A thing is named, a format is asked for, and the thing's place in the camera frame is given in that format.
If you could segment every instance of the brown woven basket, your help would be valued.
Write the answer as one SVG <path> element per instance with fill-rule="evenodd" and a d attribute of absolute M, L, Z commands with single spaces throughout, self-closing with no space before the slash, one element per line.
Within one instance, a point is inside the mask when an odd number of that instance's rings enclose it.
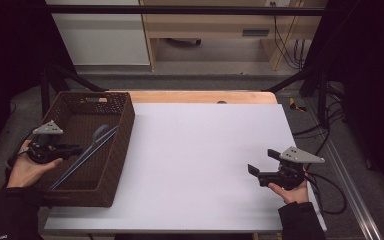
<path fill-rule="evenodd" d="M 129 93 L 60 92 L 43 119 L 53 120 L 64 134 L 59 143 L 79 144 L 86 150 L 103 124 L 116 134 L 55 190 L 49 187 L 79 157 L 72 156 L 47 172 L 35 187 L 43 206 L 110 207 L 129 146 L 135 112 Z"/>

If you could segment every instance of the white table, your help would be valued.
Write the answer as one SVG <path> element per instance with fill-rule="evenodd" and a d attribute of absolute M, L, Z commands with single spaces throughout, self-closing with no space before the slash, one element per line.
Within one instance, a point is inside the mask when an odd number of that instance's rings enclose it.
<path fill-rule="evenodd" d="M 295 145 L 281 105 L 136 103 L 111 208 L 55 207 L 46 230 L 107 233 L 267 232 L 282 229 L 279 196 L 252 164 L 275 172 L 267 149 Z M 326 225 L 316 207 L 322 228 Z"/>

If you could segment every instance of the floor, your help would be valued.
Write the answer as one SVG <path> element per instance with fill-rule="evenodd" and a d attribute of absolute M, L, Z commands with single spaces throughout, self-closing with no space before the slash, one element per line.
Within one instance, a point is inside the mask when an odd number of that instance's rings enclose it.
<path fill-rule="evenodd" d="M 290 75 L 297 72 L 286 64 L 279 71 L 270 70 L 264 55 L 258 54 L 263 49 L 258 40 L 233 41 L 203 39 L 201 45 L 196 46 L 190 42 L 177 42 L 173 40 L 161 41 L 158 61 L 154 71 L 145 67 L 123 66 L 114 68 L 79 67 L 79 72 L 89 81 L 110 89 L 175 89 L 175 90 L 249 90 L 259 91 L 267 89 Z M 72 88 L 81 88 L 73 82 Z M 308 129 L 317 124 L 314 118 L 316 101 L 314 98 L 301 98 L 297 94 L 300 82 L 288 86 L 276 94 L 278 102 L 284 106 L 285 114 L 292 132 Z M 295 100 L 296 106 L 290 107 L 290 99 Z M 359 203 L 353 204 L 349 200 L 348 208 L 340 215 L 325 214 L 328 226 L 326 236 L 328 239 L 384 239 L 384 177 L 381 173 L 369 171 L 365 167 L 364 156 L 359 144 L 341 114 L 337 99 L 328 97 L 328 103 L 333 103 L 330 113 L 338 110 L 331 120 L 331 131 L 326 145 L 322 148 L 320 156 L 327 161 L 323 165 L 312 166 L 312 171 L 319 173 L 337 184 L 342 184 L 338 177 L 337 163 L 344 165 L 351 181 L 358 193 Z M 13 113 L 7 121 L 0 137 L 0 173 L 5 168 L 4 162 L 13 151 L 12 147 L 22 135 L 41 119 L 39 88 L 30 89 L 13 99 Z M 317 129 L 309 134 L 295 138 L 297 147 L 308 152 L 316 152 L 321 146 L 326 133 Z M 0 185 L 3 183 L 0 174 Z M 338 210 L 342 198 L 331 185 L 320 181 L 320 192 L 325 209 Z M 359 222 L 361 213 L 359 207 L 366 207 L 373 220 L 373 234 L 367 236 L 362 231 Z M 60 239 L 92 239 L 86 234 L 49 233 L 43 231 L 49 210 L 40 211 L 40 231 L 46 240 Z M 93 234 L 93 239 L 113 239 L 112 235 Z M 277 235 L 261 234 L 260 239 L 277 239 Z"/>

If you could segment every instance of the aluminum rail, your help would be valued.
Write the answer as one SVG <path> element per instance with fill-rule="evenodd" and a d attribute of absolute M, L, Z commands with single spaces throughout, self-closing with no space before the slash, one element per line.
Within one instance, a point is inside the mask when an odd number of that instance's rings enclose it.
<path fill-rule="evenodd" d="M 69 14 L 189 14 L 324 16 L 342 11 L 325 8 L 234 7 L 234 6 L 135 6 L 135 5 L 24 5 L 24 9 Z"/>
<path fill-rule="evenodd" d="M 318 122 L 314 102 L 308 99 L 305 99 L 305 101 L 306 105 L 309 107 L 308 109 L 311 116 L 313 117 L 313 120 Z M 367 240 L 381 240 L 382 236 L 376 226 L 376 223 L 374 222 L 369 209 L 364 203 L 363 198 L 361 197 L 356 185 L 354 184 L 354 181 L 351 178 L 351 175 L 348 173 L 331 139 L 326 141 L 326 148 L 328 154 L 330 155 L 330 159 L 332 159 L 331 163 L 333 170 L 335 171 L 339 183 L 341 184 L 344 193 L 347 196 L 348 203 L 354 212 L 358 224 L 360 225 L 361 231 Z"/>

